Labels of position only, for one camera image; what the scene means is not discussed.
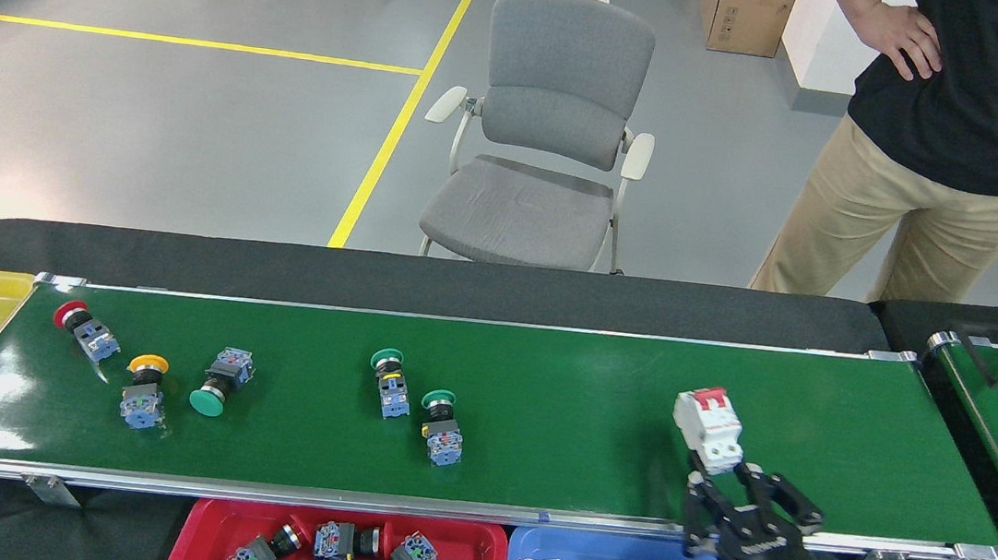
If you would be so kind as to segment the person's right hand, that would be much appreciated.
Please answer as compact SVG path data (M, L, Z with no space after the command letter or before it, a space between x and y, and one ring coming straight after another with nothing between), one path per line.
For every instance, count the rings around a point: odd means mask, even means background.
M943 67L936 28L916 7L875 3L853 27L864 44L891 61L903 80L930 79Z

